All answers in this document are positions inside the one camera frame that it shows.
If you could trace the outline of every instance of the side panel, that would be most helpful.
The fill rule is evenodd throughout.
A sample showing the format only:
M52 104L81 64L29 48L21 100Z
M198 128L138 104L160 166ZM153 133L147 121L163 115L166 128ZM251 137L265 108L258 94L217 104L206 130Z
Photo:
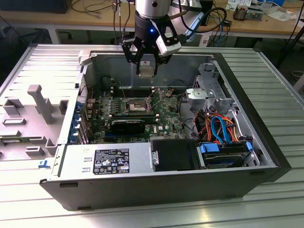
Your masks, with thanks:
M237 99L241 103L242 108L244 109L248 119L253 125L258 137L265 146L271 159L277 166L280 167L278 172L267 180L267 182L274 182L280 177L282 177L284 174L289 172L291 170L291 166L288 163L286 157L283 155L273 136L265 126L263 120L257 113L256 109L252 105L244 89L238 82L237 78L234 76L231 68L228 66L223 56L221 54L215 54L214 57L215 60L217 60L220 69L223 71L226 79L229 81L229 86L231 87L231 90L235 93Z
M145 178L46 182L40 185L67 210L132 207L243 197L276 169Z

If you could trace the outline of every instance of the yellow cable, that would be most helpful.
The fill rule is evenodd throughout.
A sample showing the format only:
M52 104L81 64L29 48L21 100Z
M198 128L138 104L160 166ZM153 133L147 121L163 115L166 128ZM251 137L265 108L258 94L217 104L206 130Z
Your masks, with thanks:
M236 141L239 142L238 138L237 138L237 134L236 134L236 127L233 127L233 131L234 131L234 137L236 138Z

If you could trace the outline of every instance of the desk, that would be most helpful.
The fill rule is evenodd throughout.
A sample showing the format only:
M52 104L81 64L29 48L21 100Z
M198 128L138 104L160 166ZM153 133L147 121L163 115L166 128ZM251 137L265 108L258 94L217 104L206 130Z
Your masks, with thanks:
M99 0L86 0L86 5L100 2ZM225 7L227 0L216 1L218 6ZM296 3L286 2L283 7L300 7L302 1ZM111 1L107 0L101 6L111 5ZM98 9L100 6L94 6L92 9ZM76 9L84 10L82 3L75 5ZM5 12L0 11L0 14L8 22L15 27L29 27L29 28L42 28L47 29L50 33L52 42L59 44L57 29L76 29L76 30L103 30L113 31L113 11L112 8L106 8L101 11L101 18L97 18L86 13L76 12L69 9L66 14L52 14L52 13L33 13L33 12ZM289 38L293 29L294 21L289 20L286 22L278 21L267 15L263 16L262 21L237 21L233 20L233 12L228 11L228 19L232 21L231 30L229 36L237 37L256 37L256 38ZM118 15L116 15L116 31L119 29ZM126 3L122 4L122 24L126 21L128 16L128 6ZM131 6L131 17L127 23L126 31L134 31L134 19L135 8ZM206 27L201 29L208 29L215 25L215 22L210 20L210 23ZM5 23L0 21L0 27L5 26Z

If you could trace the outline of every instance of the label sticker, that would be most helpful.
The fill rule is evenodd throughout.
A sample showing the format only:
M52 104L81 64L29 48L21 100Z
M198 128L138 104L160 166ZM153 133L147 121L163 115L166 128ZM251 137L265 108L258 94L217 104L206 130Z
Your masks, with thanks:
M96 150L93 173L117 174L130 172L129 149Z
M150 61L141 61L141 66L150 66Z

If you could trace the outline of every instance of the white wire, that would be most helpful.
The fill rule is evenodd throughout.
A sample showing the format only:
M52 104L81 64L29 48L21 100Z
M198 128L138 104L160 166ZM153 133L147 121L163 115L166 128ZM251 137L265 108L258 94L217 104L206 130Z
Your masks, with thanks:
M295 70L291 74L292 74L293 77L301 78L304 75L304 72L303 71Z

